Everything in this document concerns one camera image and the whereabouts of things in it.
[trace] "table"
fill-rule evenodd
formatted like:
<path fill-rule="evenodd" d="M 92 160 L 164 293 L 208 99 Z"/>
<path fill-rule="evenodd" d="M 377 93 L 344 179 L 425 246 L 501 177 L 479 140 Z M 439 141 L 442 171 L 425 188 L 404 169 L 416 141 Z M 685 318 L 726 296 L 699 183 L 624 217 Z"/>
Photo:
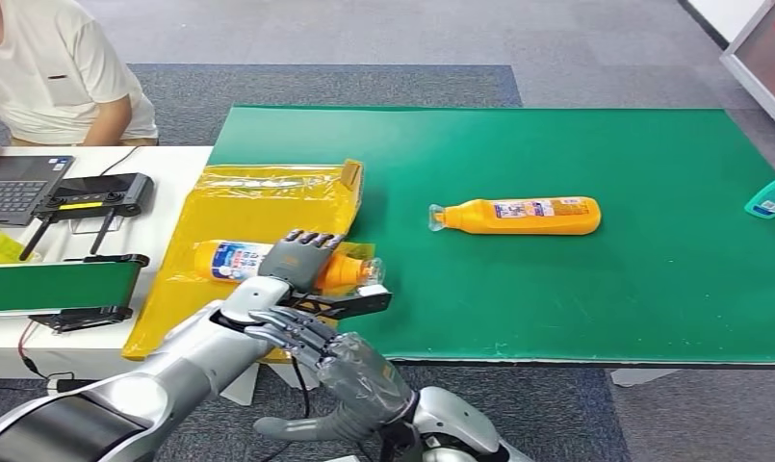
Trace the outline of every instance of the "table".
<path fill-rule="evenodd" d="M 391 358 L 775 367 L 775 172 L 721 110 L 235 107 L 210 165 L 364 162 L 349 238 L 390 309 L 343 321 Z M 427 230 L 427 206 L 589 195 L 584 237 Z"/>
<path fill-rule="evenodd" d="M 67 178 L 97 175 L 104 168 L 122 158 L 130 147 L 12 147 L 2 155 L 57 155 L 70 154 L 75 162 L 66 174 Z M 135 286 L 132 307 L 140 308 L 158 267 L 163 261 L 166 247 L 177 223 L 186 195 L 194 186 L 211 152 L 210 146 L 202 147 L 142 147 L 127 160 L 111 170 L 112 173 L 141 172 L 155 182 L 154 204 L 148 214 L 123 221 L 117 231 L 111 231 L 104 239 L 102 254 L 141 253 L 151 260 L 142 269 Z M 5 231 L 21 242 L 29 240 L 35 232 L 37 220 L 27 228 L 6 228 Z M 100 219 L 89 228 L 100 227 Z M 54 224 L 44 235 L 36 252 L 44 261 L 60 261 L 64 258 L 80 258 L 88 255 L 94 240 L 93 234 L 72 235 L 69 224 Z M 26 320 L 0 320 L 0 377 L 33 378 L 18 358 L 15 345 L 27 325 Z M 27 351 L 44 372 L 74 371 L 82 378 L 103 378 L 126 372 L 137 363 L 120 357 L 134 318 L 120 324 L 95 327 L 91 330 L 52 335 L 49 329 L 39 328 L 27 342 Z"/>

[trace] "clear bottle cap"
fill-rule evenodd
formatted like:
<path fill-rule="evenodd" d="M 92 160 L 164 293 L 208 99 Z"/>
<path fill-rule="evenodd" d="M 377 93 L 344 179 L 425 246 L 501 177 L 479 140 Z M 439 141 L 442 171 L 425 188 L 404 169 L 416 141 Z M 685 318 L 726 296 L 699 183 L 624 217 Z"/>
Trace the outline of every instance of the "clear bottle cap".
<path fill-rule="evenodd" d="M 444 224 L 444 207 L 432 204 L 429 206 L 429 230 L 440 231 L 446 228 Z"/>
<path fill-rule="evenodd" d="M 362 263 L 360 286 L 373 286 L 384 282 L 384 262 L 380 258 L 373 258 Z"/>

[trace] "gray carpet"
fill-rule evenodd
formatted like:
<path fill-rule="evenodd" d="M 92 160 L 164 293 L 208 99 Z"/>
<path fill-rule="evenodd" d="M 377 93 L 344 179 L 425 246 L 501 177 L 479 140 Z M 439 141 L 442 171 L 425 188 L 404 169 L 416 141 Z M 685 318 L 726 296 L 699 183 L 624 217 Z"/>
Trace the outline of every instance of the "gray carpet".
<path fill-rule="evenodd" d="M 634 462 L 775 461 L 775 371 L 681 371 L 613 393 Z"/>
<path fill-rule="evenodd" d="M 625 441 L 610 402 L 605 372 L 486 366 L 477 368 L 405 366 L 401 373 L 414 387 L 443 386 L 485 412 L 509 442 L 537 462 L 627 462 Z M 35 380 L 3 380 L 0 385 L 33 388 Z M 40 392 L 0 391 L 0 416 Z M 158 460 L 257 461 L 278 442 L 253 431 L 254 421 L 273 415 L 301 414 L 301 397 L 270 369 L 262 368 L 252 407 L 227 399 L 204 403 L 164 445 Z M 311 392 L 315 415 L 335 400 L 325 390 Z M 377 455 L 376 441 L 366 445 Z M 295 444 L 277 460 L 319 462 L 356 453 L 349 443 Z"/>
<path fill-rule="evenodd" d="M 519 107 L 508 65 L 130 64 L 161 144 L 213 145 L 234 103 Z M 9 135 L 0 123 L 0 143 Z"/>

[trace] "white table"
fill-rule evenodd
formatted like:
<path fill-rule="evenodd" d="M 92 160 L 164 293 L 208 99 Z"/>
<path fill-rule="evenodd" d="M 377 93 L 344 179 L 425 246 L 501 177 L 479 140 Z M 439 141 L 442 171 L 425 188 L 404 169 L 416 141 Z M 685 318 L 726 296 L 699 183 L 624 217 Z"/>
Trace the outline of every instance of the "white table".
<path fill-rule="evenodd" d="M 131 147 L 12 147 L 2 155 L 72 155 L 75 162 L 66 178 L 98 175 L 106 167 L 126 155 Z M 186 196 L 205 167 L 211 146 L 197 147 L 142 147 L 127 160 L 118 164 L 111 173 L 140 172 L 155 183 L 154 203 L 148 213 L 126 218 L 117 231 L 111 231 L 101 245 L 101 254 L 141 253 L 151 260 L 135 287 L 132 308 L 143 306 L 149 287 L 163 261 L 171 233 L 177 224 Z M 90 224 L 99 227 L 100 220 Z M 5 228 L 5 231 L 25 243 L 33 235 L 39 221 L 29 227 Z M 54 224 L 44 235 L 36 252 L 45 262 L 64 258 L 82 258 L 89 255 L 94 234 L 73 235 L 66 222 Z M 79 378 L 103 378 L 126 372 L 137 363 L 120 357 L 135 318 L 120 324 L 95 327 L 89 330 L 54 335 L 50 329 L 39 327 L 27 341 L 28 355 L 43 373 L 74 371 Z M 16 352 L 16 343 L 26 320 L 0 320 L 0 378 L 34 378 Z"/>

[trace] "green tabletop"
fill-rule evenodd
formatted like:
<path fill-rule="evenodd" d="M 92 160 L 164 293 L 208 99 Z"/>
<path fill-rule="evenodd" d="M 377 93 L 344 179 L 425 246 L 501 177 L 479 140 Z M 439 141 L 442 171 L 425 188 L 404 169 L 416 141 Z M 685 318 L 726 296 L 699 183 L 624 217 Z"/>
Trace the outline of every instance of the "green tabletop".
<path fill-rule="evenodd" d="M 390 357 L 775 362 L 775 172 L 721 110 L 236 107 L 209 164 L 365 165 L 350 239 L 396 296 L 344 321 Z M 427 206 L 595 197 L 583 237 L 430 232 Z"/>

